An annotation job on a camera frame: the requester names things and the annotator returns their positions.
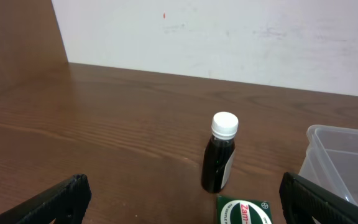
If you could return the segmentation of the clear plastic container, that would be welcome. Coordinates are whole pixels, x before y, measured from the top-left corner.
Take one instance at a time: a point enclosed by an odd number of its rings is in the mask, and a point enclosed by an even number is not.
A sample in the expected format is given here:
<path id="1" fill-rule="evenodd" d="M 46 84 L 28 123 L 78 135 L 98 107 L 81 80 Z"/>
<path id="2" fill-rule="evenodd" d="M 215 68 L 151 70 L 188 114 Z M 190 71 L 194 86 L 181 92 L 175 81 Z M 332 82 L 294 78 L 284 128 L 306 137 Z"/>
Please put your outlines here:
<path id="1" fill-rule="evenodd" d="M 299 175 L 358 206 L 358 129 L 312 125 Z"/>

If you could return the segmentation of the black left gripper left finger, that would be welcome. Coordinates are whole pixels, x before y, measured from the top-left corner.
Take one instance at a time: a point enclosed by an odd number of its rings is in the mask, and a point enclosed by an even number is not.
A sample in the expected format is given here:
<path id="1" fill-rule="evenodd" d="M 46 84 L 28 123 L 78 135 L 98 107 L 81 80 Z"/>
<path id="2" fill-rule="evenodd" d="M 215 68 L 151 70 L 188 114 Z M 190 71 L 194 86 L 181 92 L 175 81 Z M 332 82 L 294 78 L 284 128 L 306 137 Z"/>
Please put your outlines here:
<path id="1" fill-rule="evenodd" d="M 0 223 L 81 224 L 91 201 L 84 174 L 76 174 L 0 214 Z"/>

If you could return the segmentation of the dark bottle white cap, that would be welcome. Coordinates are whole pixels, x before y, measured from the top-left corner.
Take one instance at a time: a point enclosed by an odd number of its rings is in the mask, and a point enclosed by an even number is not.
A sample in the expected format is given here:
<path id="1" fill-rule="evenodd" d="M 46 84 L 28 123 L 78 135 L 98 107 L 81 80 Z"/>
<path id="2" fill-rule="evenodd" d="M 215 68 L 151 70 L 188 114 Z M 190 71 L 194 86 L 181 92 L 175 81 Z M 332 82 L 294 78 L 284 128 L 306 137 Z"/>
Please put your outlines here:
<path id="1" fill-rule="evenodd" d="M 234 138 L 239 120 L 229 112 L 218 112 L 211 123 L 211 137 L 204 151 L 201 185 L 205 191 L 222 191 L 231 173 L 236 150 Z"/>

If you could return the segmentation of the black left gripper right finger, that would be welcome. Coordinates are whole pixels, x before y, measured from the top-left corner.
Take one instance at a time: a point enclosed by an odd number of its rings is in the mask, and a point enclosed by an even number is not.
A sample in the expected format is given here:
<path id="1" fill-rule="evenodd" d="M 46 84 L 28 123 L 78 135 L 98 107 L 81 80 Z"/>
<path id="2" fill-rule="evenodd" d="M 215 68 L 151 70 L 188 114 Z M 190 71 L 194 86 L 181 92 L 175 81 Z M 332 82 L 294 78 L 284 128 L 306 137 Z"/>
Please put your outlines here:
<path id="1" fill-rule="evenodd" d="M 279 194 L 287 224 L 358 224 L 358 206 L 292 172 Z"/>

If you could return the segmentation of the green Zam-Buk tin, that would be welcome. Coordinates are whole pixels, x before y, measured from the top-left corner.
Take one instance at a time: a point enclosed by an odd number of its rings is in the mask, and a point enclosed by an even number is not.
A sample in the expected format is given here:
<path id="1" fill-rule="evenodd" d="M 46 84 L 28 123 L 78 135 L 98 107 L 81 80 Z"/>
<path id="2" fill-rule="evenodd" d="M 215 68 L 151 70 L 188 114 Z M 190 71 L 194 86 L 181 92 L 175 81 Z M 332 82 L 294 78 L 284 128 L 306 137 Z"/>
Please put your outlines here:
<path id="1" fill-rule="evenodd" d="M 268 201 L 242 200 L 218 195 L 216 199 L 218 224 L 272 224 Z"/>

